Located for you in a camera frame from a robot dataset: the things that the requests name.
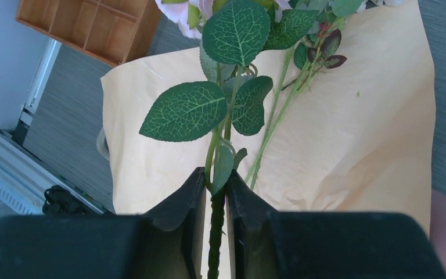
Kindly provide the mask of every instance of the wooden shelf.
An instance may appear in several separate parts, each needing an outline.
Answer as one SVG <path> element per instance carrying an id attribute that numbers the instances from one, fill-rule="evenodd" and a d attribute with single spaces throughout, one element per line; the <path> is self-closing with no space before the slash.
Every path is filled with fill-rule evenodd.
<path id="1" fill-rule="evenodd" d="M 160 16 L 153 0 L 20 0 L 16 20 L 116 66 L 146 55 Z"/>

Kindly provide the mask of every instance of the artificial flower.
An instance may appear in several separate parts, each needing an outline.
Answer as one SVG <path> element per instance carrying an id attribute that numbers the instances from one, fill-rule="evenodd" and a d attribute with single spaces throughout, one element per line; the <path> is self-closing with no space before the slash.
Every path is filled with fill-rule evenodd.
<path id="1" fill-rule="evenodd" d="M 283 15 L 283 10 L 288 10 L 292 7 L 287 0 L 274 1 L 278 4 L 275 21 L 280 22 Z M 169 3 L 171 1 L 164 3 L 163 0 L 155 0 L 155 2 L 161 12 L 165 14 L 172 22 L 177 23 L 182 34 L 189 38 L 201 39 L 199 29 L 197 27 L 189 27 L 189 4 L 199 8 L 200 13 L 206 20 L 213 15 L 214 0 L 188 0 L 183 3 Z"/>

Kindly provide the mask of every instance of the black object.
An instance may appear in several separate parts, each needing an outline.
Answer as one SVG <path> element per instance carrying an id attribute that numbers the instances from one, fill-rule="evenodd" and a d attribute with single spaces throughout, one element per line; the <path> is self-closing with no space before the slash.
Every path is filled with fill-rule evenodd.
<path id="1" fill-rule="evenodd" d="M 226 190 L 236 279 L 446 278 L 422 228 L 406 215 L 278 212 L 236 171 Z"/>
<path id="2" fill-rule="evenodd" d="M 1 219 L 0 278 L 198 279 L 204 183 L 198 168 L 140 216 Z M 278 212 L 236 171 L 226 194 L 232 278 L 446 278 L 402 214 Z"/>
<path id="3" fill-rule="evenodd" d="M 73 196 L 68 190 L 54 185 L 45 190 L 45 203 L 42 213 L 50 214 L 96 214 L 93 210 Z"/>
<path id="4" fill-rule="evenodd" d="M 139 216 L 0 219 L 0 278 L 199 279 L 204 168 Z"/>

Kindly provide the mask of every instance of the serrated leaf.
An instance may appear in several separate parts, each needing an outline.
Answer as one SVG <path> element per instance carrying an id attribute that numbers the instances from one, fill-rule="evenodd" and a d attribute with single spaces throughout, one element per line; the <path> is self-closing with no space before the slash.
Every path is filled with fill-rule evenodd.
<path id="1" fill-rule="evenodd" d="M 295 53 L 293 54 L 293 62 L 295 66 L 300 70 L 305 66 L 305 62 L 307 61 L 307 46 L 305 46 L 302 42 L 298 44 L 295 49 Z"/>
<path id="2" fill-rule="evenodd" d="M 324 61 L 324 67 L 327 69 L 334 69 L 344 64 L 346 60 L 348 59 L 343 55 L 333 55 Z"/>
<path id="3" fill-rule="evenodd" d="M 321 12 L 327 7 L 328 3 L 329 0 L 311 0 L 310 4 L 308 4 L 308 9 Z"/>
<path id="4" fill-rule="evenodd" d="M 240 88 L 244 83 L 248 82 L 252 78 L 253 78 L 252 75 L 241 76 L 240 85 L 238 85 L 238 88 Z M 235 85 L 236 80 L 237 80 L 236 77 L 231 77 L 230 79 L 225 81 L 225 83 L 223 83 L 223 86 L 221 87 L 221 89 L 223 89 L 223 93 L 225 94 L 226 103 L 228 105 L 230 104 L 230 102 L 232 100 L 233 86 Z"/>
<path id="5" fill-rule="evenodd" d="M 264 126 L 264 105 L 262 102 L 272 89 L 272 78 L 259 76 L 244 83 L 235 97 L 232 123 L 238 133 L 255 135 Z"/>
<path id="6" fill-rule="evenodd" d="M 232 151 L 222 144 L 217 148 L 217 152 L 218 154 L 214 161 L 213 186 L 210 189 L 212 196 L 223 188 L 233 170 Z"/>
<path id="7" fill-rule="evenodd" d="M 269 26 L 272 29 L 272 27 L 274 26 L 274 22 L 276 21 L 276 10 L 274 8 L 270 8 L 267 11 L 268 16 L 269 16 Z"/>
<path id="8" fill-rule="evenodd" d="M 308 48 L 308 50 L 307 50 L 307 58 L 310 61 L 310 63 L 314 62 L 316 56 L 317 56 L 317 49 L 315 49 L 315 48 Z"/>
<path id="9" fill-rule="evenodd" d="M 284 10 L 281 22 L 275 23 L 264 50 L 288 49 L 302 39 L 314 25 L 315 10 Z"/>
<path id="10" fill-rule="evenodd" d="M 139 133 L 159 141 L 196 140 L 226 116 L 225 94 L 209 81 L 182 83 L 163 92 L 146 115 Z"/>
<path id="11" fill-rule="evenodd" d="M 204 51 L 202 42 L 199 45 L 199 61 L 204 75 L 212 83 L 227 80 L 235 69 L 235 65 L 225 65 L 212 60 Z"/>
<path id="12" fill-rule="evenodd" d="M 262 50 L 269 28 L 269 16 L 261 5 L 233 0 L 204 25 L 204 50 L 216 62 L 247 66 Z"/>
<path id="13" fill-rule="evenodd" d="M 354 14 L 364 0 L 334 0 L 332 11 L 336 16 L 347 17 Z"/>
<path id="14" fill-rule="evenodd" d="M 238 166 L 240 165 L 240 162 L 247 156 L 247 148 L 242 148 L 238 150 L 237 154 L 235 155 L 235 158 L 233 159 L 233 169 L 238 169 Z"/>
<path id="15" fill-rule="evenodd" d="M 339 48 L 342 38 L 343 36 L 339 29 L 332 31 L 331 34 L 324 39 L 324 43 L 322 43 L 321 55 L 325 58 L 333 56 Z"/>

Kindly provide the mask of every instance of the wrapping paper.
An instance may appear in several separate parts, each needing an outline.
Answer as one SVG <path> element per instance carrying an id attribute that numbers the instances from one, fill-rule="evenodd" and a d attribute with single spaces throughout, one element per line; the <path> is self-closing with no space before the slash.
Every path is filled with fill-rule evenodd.
<path id="1" fill-rule="evenodd" d="M 352 16 L 338 54 L 348 61 L 318 74 L 276 129 L 256 193 L 279 210 L 403 212 L 428 232 L 434 66 L 417 1 Z M 254 64 L 260 75 L 277 83 L 283 57 L 283 51 L 265 51 Z M 296 69 L 290 70 L 285 81 L 296 75 Z M 102 78 L 117 214 L 147 211 L 204 165 L 210 135 L 168 143 L 138 134 L 163 91 L 198 80 L 205 80 L 198 49 L 135 60 Z M 269 94 L 267 113 L 271 104 Z M 249 150 L 239 167 L 243 177 L 263 135 L 264 129 L 253 137 L 232 133 L 236 149 Z M 208 199 L 202 274 L 207 273 L 210 212 Z M 220 276 L 230 278 L 228 240 L 223 238 Z"/>

